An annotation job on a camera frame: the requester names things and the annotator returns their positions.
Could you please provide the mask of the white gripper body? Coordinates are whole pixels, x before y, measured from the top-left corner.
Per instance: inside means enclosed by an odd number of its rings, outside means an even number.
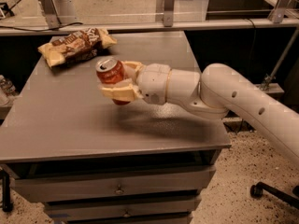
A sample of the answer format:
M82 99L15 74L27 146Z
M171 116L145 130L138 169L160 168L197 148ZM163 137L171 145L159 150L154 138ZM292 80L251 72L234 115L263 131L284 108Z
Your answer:
M166 64L153 63L140 71L136 84L148 104L164 105L166 102L166 84L171 68Z

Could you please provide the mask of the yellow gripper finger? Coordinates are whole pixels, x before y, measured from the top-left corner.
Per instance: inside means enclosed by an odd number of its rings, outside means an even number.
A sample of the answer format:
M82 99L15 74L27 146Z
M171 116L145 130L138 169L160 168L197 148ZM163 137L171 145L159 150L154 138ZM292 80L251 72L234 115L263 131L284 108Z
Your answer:
M98 88L105 97L118 101L132 102L143 98L139 87L131 78L116 84L100 84Z
M135 61L122 61L124 70L129 78L136 80L139 72L145 67L141 62Z

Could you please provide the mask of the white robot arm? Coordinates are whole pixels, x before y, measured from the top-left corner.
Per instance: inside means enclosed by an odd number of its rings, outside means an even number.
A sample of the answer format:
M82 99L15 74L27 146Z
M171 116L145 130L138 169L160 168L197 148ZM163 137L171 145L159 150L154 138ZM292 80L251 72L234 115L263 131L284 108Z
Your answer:
M299 114L225 64L213 63L198 73L108 57L95 70L100 91L117 104L169 103L206 119L222 119L232 111L299 165Z

